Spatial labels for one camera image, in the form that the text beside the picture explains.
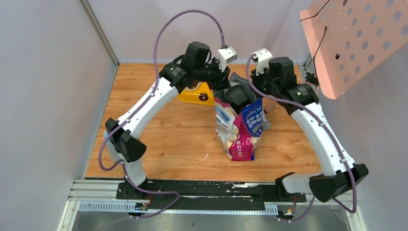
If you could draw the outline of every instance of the wooden table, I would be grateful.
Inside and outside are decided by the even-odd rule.
[[[244,65],[230,65],[230,68],[245,77]],[[299,78],[297,66],[295,73]],[[124,114],[145,94],[153,81],[152,64],[120,65],[85,174],[87,177],[123,177],[121,167],[110,172],[99,168],[98,151],[103,141],[104,123],[110,117],[117,119]],[[264,108],[272,103],[264,99]],[[214,107],[173,99],[140,137],[147,145],[143,156],[146,176],[151,179],[273,182],[289,172],[320,171],[319,161],[309,141],[284,108],[276,106],[267,117],[272,129],[262,134],[255,161],[232,162],[224,153],[215,132]],[[107,148],[103,152],[103,163],[106,167],[112,165]]]

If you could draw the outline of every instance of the gray wall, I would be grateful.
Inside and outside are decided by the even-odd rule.
[[[367,230],[407,230],[408,46],[337,100],[319,95],[343,146],[369,175],[357,187]]]
[[[0,230],[56,230],[115,68],[79,1],[0,1]]]
[[[157,33],[175,14],[200,9],[211,13],[224,30],[226,43],[246,63],[252,52],[269,49],[274,56],[304,62],[309,54],[299,21],[312,0],[90,0],[90,4],[120,62],[153,62]],[[183,54],[192,41],[220,46],[214,22],[202,14],[186,14],[164,32],[158,60],[169,62]]]

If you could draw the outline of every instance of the cable clip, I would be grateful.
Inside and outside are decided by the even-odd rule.
[[[350,160],[350,158],[346,157],[344,159],[341,159],[340,162],[344,163],[344,162],[349,161],[349,160]]]
[[[323,123],[319,124],[320,127],[327,124],[327,120],[323,121]]]

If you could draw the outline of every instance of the pink perforated panel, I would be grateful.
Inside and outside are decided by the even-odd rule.
[[[325,3],[314,0],[300,18]],[[331,0],[302,24],[312,56],[327,26],[315,64],[323,94],[336,99],[408,43],[408,0]]]

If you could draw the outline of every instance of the snack bag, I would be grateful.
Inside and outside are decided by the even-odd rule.
[[[237,74],[231,75],[231,85],[248,84],[246,79]],[[254,160],[254,151],[264,129],[263,123],[269,124],[262,107],[262,99],[257,99],[250,88],[245,86],[247,94],[253,97],[239,115],[228,103],[223,103],[223,92],[215,92],[217,125],[216,132],[225,152],[233,161]]]

